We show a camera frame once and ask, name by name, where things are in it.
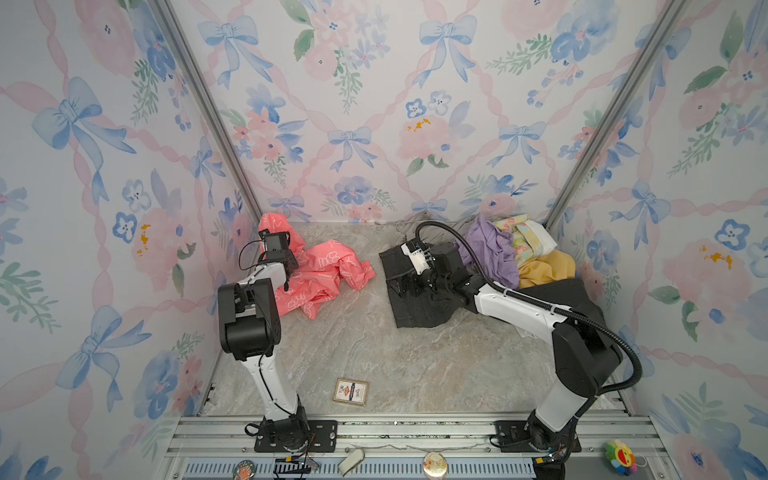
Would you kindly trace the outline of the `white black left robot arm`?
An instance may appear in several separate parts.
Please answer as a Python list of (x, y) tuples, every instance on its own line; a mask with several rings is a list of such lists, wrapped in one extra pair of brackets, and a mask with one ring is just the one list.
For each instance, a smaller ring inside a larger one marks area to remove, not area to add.
[(264, 406), (259, 424), (246, 428), (258, 451), (298, 452), (310, 441), (305, 409), (278, 358), (282, 327), (276, 294), (297, 266), (291, 250), (267, 250), (252, 274), (217, 291), (222, 350), (245, 366)]

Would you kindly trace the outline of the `aluminium corner post left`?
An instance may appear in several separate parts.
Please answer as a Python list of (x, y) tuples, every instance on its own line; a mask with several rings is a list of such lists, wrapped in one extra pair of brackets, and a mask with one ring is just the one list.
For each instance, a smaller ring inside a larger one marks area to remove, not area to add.
[(262, 210), (248, 182), (246, 170), (237, 157), (233, 143), (225, 131), (215, 100), (206, 84), (203, 72), (179, 23), (172, 3), (166, 0), (149, 0), (148, 5), (156, 16), (161, 30), (167, 35), (170, 49), (176, 56), (180, 69), (188, 79), (190, 91), (201, 110), (203, 120), (209, 126), (211, 135), (223, 155), (224, 162), (230, 169), (234, 182), (243, 195), (252, 221), (257, 224), (261, 218)]

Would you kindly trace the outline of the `colourful flower toy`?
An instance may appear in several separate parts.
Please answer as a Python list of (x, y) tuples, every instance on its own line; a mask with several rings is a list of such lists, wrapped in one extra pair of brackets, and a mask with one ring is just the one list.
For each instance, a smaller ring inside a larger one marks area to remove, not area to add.
[(604, 454), (617, 474), (632, 476), (638, 471), (636, 457), (626, 443), (611, 440), (604, 445)]

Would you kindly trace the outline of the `small printed card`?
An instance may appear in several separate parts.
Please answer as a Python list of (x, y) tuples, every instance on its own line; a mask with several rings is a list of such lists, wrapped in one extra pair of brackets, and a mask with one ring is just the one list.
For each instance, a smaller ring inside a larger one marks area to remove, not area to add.
[(354, 406), (365, 406), (370, 385), (368, 382), (338, 378), (333, 391), (332, 400), (337, 403)]

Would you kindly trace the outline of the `pink patterned cloth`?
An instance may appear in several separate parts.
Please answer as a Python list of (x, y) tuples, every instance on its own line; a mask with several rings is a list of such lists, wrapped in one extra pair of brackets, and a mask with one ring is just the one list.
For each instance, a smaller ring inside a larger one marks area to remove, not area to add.
[(265, 214), (259, 229), (288, 233), (289, 248), (298, 261), (299, 268), (291, 274), (288, 290), (280, 287), (276, 292), (281, 316), (300, 309), (314, 320), (324, 303), (340, 295), (342, 281), (360, 291), (376, 276), (368, 261), (361, 261), (352, 248), (336, 240), (307, 247), (303, 237), (282, 214)]

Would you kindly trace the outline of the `white plastic clip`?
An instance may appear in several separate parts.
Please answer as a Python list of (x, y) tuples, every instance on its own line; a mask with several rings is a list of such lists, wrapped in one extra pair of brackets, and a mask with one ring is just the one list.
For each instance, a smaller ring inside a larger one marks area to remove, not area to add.
[(342, 477), (352, 473), (365, 460), (365, 451), (357, 448), (348, 453), (348, 455), (338, 464), (338, 471)]

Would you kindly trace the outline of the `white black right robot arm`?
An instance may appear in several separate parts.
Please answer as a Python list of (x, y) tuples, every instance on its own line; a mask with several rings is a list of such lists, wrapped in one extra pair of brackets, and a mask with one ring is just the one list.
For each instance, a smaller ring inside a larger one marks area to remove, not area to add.
[(422, 250), (408, 241), (380, 259), (398, 327), (435, 328), (464, 309), (512, 325), (551, 347), (551, 387), (523, 425), (498, 429), (496, 445), (502, 451), (541, 452), (554, 461), (568, 456), (577, 446), (578, 420), (623, 360), (583, 288), (576, 288), (576, 301), (565, 305), (525, 295), (471, 270), (450, 243)]

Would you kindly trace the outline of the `purple cloth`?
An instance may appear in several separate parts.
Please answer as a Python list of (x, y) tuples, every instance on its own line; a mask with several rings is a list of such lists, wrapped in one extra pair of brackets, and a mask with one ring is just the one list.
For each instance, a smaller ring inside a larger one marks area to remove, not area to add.
[(511, 289), (519, 287), (520, 273), (510, 232), (499, 230), (479, 215), (463, 238), (475, 252), (480, 267), (489, 279)]

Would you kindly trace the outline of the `aluminium corner post right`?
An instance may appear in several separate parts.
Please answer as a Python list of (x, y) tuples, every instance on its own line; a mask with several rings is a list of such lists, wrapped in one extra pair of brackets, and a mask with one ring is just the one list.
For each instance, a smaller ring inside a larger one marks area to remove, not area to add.
[(552, 230), (565, 216), (569, 202), (576, 194), (581, 183), (586, 178), (592, 164), (598, 158), (601, 150), (609, 140), (614, 128), (632, 103), (638, 85), (651, 72), (652, 64), (657, 60), (663, 45), (674, 33), (681, 15), (685, 12), (688, 1), (671, 0), (662, 4), (661, 12), (626, 72), (624, 81), (615, 90), (615, 95), (608, 104), (601, 121), (598, 123), (594, 137), (587, 143), (583, 154), (576, 162), (574, 170), (567, 178), (561, 192), (556, 197), (554, 206), (545, 219), (544, 226)]

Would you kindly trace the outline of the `round tan badge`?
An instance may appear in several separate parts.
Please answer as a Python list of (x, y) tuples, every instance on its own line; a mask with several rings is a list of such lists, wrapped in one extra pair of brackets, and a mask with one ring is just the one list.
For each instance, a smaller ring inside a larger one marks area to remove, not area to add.
[(428, 480), (444, 480), (448, 471), (447, 460), (439, 452), (428, 452), (422, 460), (422, 470)]

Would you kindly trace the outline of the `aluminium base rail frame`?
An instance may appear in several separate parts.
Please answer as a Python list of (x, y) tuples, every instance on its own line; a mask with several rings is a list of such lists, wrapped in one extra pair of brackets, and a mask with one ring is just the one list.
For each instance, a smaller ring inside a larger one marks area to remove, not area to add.
[[(522, 420), (520, 413), (319, 415), (338, 422), (333, 453), (257, 453), (244, 432), (243, 417), (200, 417), (177, 426), (157, 479), (232, 479), (233, 467), (251, 460), (254, 479), (427, 479), (422, 460), (439, 452), (447, 460), (445, 479), (618, 479), (604, 445), (627, 444), (638, 461), (635, 479), (678, 479), (670, 452), (656, 426), (644, 416), (623, 410), (598, 410), (577, 426), (582, 451), (560, 466), (545, 464), (541, 455), (503, 453), (489, 437), (498, 420)], [(342, 477), (338, 464), (354, 449), (365, 460)]]

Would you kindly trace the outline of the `dark grey denim jeans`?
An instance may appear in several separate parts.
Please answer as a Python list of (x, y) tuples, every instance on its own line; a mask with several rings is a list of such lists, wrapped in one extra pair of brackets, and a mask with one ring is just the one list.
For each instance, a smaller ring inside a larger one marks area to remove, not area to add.
[(403, 293), (401, 278), (410, 265), (401, 245), (379, 254), (399, 328), (434, 328), (448, 322), (459, 309), (507, 322), (546, 341), (557, 323), (579, 324), (582, 318), (605, 323), (600, 307), (588, 298), (584, 282), (576, 278), (512, 290), (486, 282), (481, 274), (466, 266), (473, 275), (471, 284), (454, 300), (431, 300), (427, 295)]

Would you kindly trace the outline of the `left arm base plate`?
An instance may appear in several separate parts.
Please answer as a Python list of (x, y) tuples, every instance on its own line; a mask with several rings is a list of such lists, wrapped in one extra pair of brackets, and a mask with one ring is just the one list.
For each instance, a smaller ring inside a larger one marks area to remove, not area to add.
[(301, 420), (298, 417), (279, 421), (248, 423), (244, 432), (254, 440), (257, 453), (333, 453), (336, 449), (338, 422), (335, 420)]

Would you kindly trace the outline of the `aluminium corner post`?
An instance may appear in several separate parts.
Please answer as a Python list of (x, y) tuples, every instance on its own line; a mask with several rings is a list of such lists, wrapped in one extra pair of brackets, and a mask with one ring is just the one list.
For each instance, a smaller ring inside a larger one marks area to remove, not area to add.
[(609, 140), (614, 128), (632, 103), (638, 85), (651, 72), (652, 64), (657, 60), (663, 45), (674, 33), (681, 15), (685, 12), (688, 1), (671, 0), (662, 4), (661, 12), (626, 72), (624, 81), (615, 90), (615, 95), (608, 104), (601, 121), (598, 123), (594, 137), (587, 143), (583, 154), (576, 162), (574, 170), (567, 178), (561, 192), (556, 197), (554, 206), (545, 219), (544, 226), (552, 230), (565, 216), (569, 202), (576, 194), (581, 183), (586, 178), (592, 164), (598, 158), (601, 150)]
[(203, 120), (209, 126), (211, 135), (223, 155), (224, 162), (230, 169), (234, 182), (243, 195), (252, 221), (257, 224), (261, 218), (262, 210), (248, 182), (246, 170), (237, 157), (233, 143), (225, 131), (215, 100), (206, 84), (203, 72), (179, 23), (172, 3), (166, 0), (149, 0), (148, 5), (156, 16), (161, 30), (167, 35), (170, 49), (176, 56), (180, 69), (188, 79), (190, 91), (201, 110)]

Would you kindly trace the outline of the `pastel floral cloth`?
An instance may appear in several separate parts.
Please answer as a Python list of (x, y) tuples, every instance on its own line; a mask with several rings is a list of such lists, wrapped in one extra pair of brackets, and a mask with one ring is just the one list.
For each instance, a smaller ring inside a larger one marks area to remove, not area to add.
[(545, 227), (526, 214), (495, 220), (492, 224), (499, 231), (511, 234), (518, 267), (552, 253), (557, 247)]

